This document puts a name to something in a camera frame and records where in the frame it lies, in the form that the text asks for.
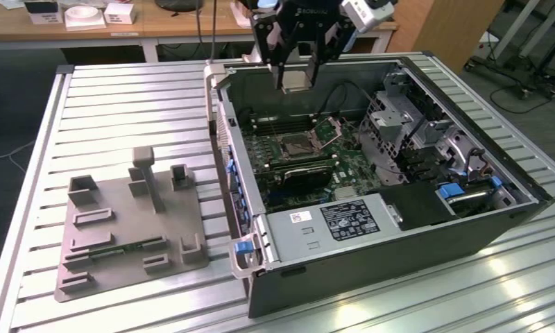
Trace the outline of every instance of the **green circuit board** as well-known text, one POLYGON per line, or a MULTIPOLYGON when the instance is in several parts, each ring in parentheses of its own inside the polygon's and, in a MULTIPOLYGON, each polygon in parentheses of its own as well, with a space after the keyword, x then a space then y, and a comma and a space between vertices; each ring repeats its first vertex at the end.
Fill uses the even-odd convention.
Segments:
POLYGON ((354 125, 324 117, 318 119, 314 128, 303 132, 244 135, 268 212, 328 203, 336 199, 338 189, 354 189, 356 195, 363 195, 382 186, 374 166, 360 150, 356 134, 354 125), (302 175, 295 181, 308 181, 310 184, 284 189, 288 176, 304 173, 311 174, 302 175), (315 179, 322 180, 320 186, 314 183, 315 179))

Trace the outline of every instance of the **circuit board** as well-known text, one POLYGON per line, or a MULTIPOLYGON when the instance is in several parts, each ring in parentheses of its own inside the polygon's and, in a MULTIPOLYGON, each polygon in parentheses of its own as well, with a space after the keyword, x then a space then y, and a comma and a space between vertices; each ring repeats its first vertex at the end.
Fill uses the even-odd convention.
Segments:
POLYGON ((269 213, 360 196, 382 186, 358 129, 346 121, 323 117, 307 131, 248 132, 244 141, 269 213))

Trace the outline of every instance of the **cable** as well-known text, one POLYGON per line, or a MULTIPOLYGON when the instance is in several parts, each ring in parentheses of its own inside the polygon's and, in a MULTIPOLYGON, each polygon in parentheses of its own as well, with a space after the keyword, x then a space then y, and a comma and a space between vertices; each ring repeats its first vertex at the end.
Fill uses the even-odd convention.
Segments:
MULTIPOLYGON (((550 8, 550 10, 547 12, 547 16, 551 14, 551 12, 554 11, 554 9, 555 9, 555 3, 554 3, 554 5, 551 6, 551 8, 550 8)), ((529 42, 529 38, 530 38, 533 32, 539 28, 539 26, 542 24, 543 24, 543 21, 541 21, 539 24, 537 24, 537 26, 533 29, 530 29, 530 31, 527 33, 527 36, 525 37, 525 40, 522 41, 521 45, 518 45, 518 49, 521 49, 522 46, 529 42)))
POLYGON ((172 54, 173 56, 176 56, 177 58, 179 58, 179 60, 191 60, 193 57, 195 57, 195 54, 197 54, 197 51, 200 50, 200 47, 201 47, 201 45, 200 44, 197 44, 197 47, 195 47, 195 51, 193 51, 193 53, 188 56, 188 57, 180 57, 179 56, 179 54, 176 54, 175 52, 172 52, 169 49, 167 49, 167 48, 164 48, 164 45, 163 45, 163 48, 164 48, 164 50, 167 50, 167 52, 169 53, 169 54, 172 54))
POLYGON ((406 174, 404 172, 392 171, 392 170, 390 170, 390 169, 384 168, 383 166, 379 166, 376 163, 372 163, 372 164, 376 166, 376 168, 380 168, 380 169, 383 169, 383 170, 386 170, 386 171, 388 171, 388 172, 391 172, 391 173, 395 173, 395 174, 398 174, 398 175, 404 175, 404 174, 406 174))
POLYGON ((22 173, 26 173, 25 168, 22 168, 22 167, 20 166, 20 164, 18 164, 18 163, 16 163, 14 159, 12 158, 12 156, 13 156, 16 153, 18 153, 18 152, 20 152, 24 148, 26 148, 28 146, 30 146, 33 143, 34 143, 34 140, 33 140, 33 141, 30 141, 30 142, 29 142, 28 144, 25 144, 24 146, 21 146, 21 147, 18 147, 18 148, 13 149, 13 150, 12 150, 8 154, 0 155, 0 160, 1 160, 2 158, 6 158, 6 157, 8 157, 9 161, 12 162, 12 164, 14 164, 14 165, 16 165, 16 167, 20 169, 20 171, 21 171, 22 173))
POLYGON ((498 92, 500 92, 502 90, 506 90, 506 89, 510 89, 510 88, 514 88, 514 87, 518 87, 518 86, 519 86, 519 84, 514 84, 514 85, 510 85, 510 86, 507 86, 507 87, 499 88, 499 89, 494 90, 494 91, 491 92, 491 94, 490 94, 490 100, 491 100, 491 102, 496 105, 496 107, 498 107, 498 108, 500 108, 502 110, 504 110, 507 113, 512 113, 512 114, 526 114, 526 113, 529 113, 529 112, 534 111, 535 109, 538 109, 539 107, 542 107, 545 104, 549 104, 549 103, 551 102, 551 100, 550 100, 550 99, 547 99, 547 101, 546 101, 546 102, 543 102, 543 103, 538 104, 537 106, 531 107, 529 110, 525 110, 525 111, 522 111, 522 112, 512 111, 512 110, 510 110, 510 109, 504 108, 504 107, 503 107, 503 106, 500 106, 500 104, 498 104, 498 102, 494 100, 494 95, 495 95, 498 92))
POLYGON ((491 47, 491 34, 490 34, 490 32, 488 31, 486 31, 486 34, 487 34, 487 45, 488 45, 488 47, 490 47, 490 51, 491 51, 491 56, 494 57, 494 64, 496 64, 498 65, 498 59, 496 59, 496 54, 494 53, 494 48, 491 47))
POLYGON ((342 81, 339 81, 332 87, 331 87, 331 91, 328 92, 328 94, 327 94, 327 97, 324 98, 324 101, 323 101, 323 104, 322 104, 322 106, 320 106, 320 108, 319 108, 319 111, 316 112, 316 114, 315 114, 315 116, 318 117, 318 116, 320 116, 322 115, 322 113, 323 113, 323 111, 327 109, 327 104, 328 104, 328 101, 330 101, 330 99, 331 99, 331 97, 332 97, 332 95, 334 95, 334 93, 335 93, 335 91, 336 91, 336 88, 339 88, 339 87, 342 87, 344 84, 348 84, 348 85, 351 85, 351 86, 354 86, 360 92, 362 92, 362 94, 363 94, 363 96, 367 98, 367 100, 370 101, 370 103, 376 107, 378 106, 378 103, 376 103, 376 101, 375 101, 375 99, 371 97, 371 95, 368 94, 368 92, 366 91, 366 89, 363 88, 363 87, 360 87, 358 84, 356 84, 356 82, 354 82, 354 81, 351 81, 351 80, 348 80, 348 79, 346 79, 346 80, 342 80, 342 81))
POLYGON ((216 11, 217 11, 219 0, 213 0, 213 14, 212 14, 212 53, 209 55, 209 63, 213 62, 216 55, 216 11))
POLYGON ((18 153, 24 148, 26 148, 28 146, 30 146, 34 143, 34 140, 30 141, 28 144, 25 144, 24 146, 16 148, 13 151, 10 151, 8 154, 0 155, 0 159, 6 158, 8 156, 12 156, 13 154, 18 153))
POLYGON ((12 164, 14 164, 14 165, 16 165, 16 167, 20 169, 20 171, 21 171, 24 174, 26 174, 26 170, 25 170, 25 168, 22 168, 22 167, 20 166, 20 164, 18 164, 18 163, 16 163, 14 159, 12 158, 12 155, 10 155, 10 156, 8 156, 8 159, 10 160, 12 164))
POLYGON ((197 22, 197 37, 200 39, 200 45, 201 45, 201 48, 204 49, 204 56, 205 56, 205 58, 208 58, 207 53, 205 53, 205 48, 204 48, 204 39, 201 38, 200 1, 201 0, 195 0, 195 7, 197 7, 196 12, 195 12, 195 21, 197 22))
POLYGON ((411 142, 411 138, 414 137, 415 133, 418 132, 419 128, 422 127, 422 125, 424 124, 427 120, 426 115, 419 119, 418 121, 418 125, 415 125, 414 129, 411 130, 411 132, 408 133, 407 137, 403 139, 403 141, 400 142, 400 146, 399 146, 399 151, 398 154, 402 152, 403 149, 406 149, 407 144, 411 142))

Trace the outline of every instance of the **white object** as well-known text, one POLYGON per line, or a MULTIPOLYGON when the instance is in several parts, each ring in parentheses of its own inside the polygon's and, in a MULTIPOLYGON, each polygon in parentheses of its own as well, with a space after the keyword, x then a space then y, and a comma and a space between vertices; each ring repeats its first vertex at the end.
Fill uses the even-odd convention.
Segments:
POLYGON ((276 7, 278 0, 259 0, 257 7, 259 8, 273 8, 276 7))
POLYGON ((483 59, 486 59, 490 56, 491 49, 496 47, 496 44, 499 42, 499 39, 496 36, 491 35, 487 31, 484 32, 479 44, 475 47, 475 50, 472 52, 474 56, 478 56, 483 59))
POLYGON ((104 20, 112 24, 133 24, 135 6, 129 3, 109 3, 104 11, 104 20))
POLYGON ((28 14, 33 24, 57 24, 64 23, 64 15, 61 14, 61 7, 57 6, 57 12, 43 12, 37 14, 28 14))
POLYGON ((76 6, 65 11, 65 30, 81 31, 107 28, 103 12, 95 7, 76 6))
POLYGON ((395 11, 391 2, 372 9, 364 0, 343 0, 342 6, 360 33, 372 30, 375 26, 391 17, 395 11))
POLYGON ((8 9, 22 8, 25 4, 20 0, 0 0, 0 4, 8 9))

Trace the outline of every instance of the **slotted aluminum surface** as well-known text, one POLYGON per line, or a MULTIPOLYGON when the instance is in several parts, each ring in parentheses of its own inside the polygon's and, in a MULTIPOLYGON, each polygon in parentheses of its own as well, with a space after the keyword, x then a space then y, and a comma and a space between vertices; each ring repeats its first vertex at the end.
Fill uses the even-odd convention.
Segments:
MULTIPOLYGON (((435 58, 400 55, 415 61, 555 197, 555 163, 435 58)), ((12 278, 0 281, 0 331, 555 332, 555 204, 479 254, 248 319, 245 292, 228 265, 203 68, 200 62, 88 66, 63 76, 12 278), (121 177, 131 148, 147 144, 155 146, 155 169, 185 163, 195 170, 209 266, 60 304, 53 288, 68 179, 85 173, 96 180, 121 177)))

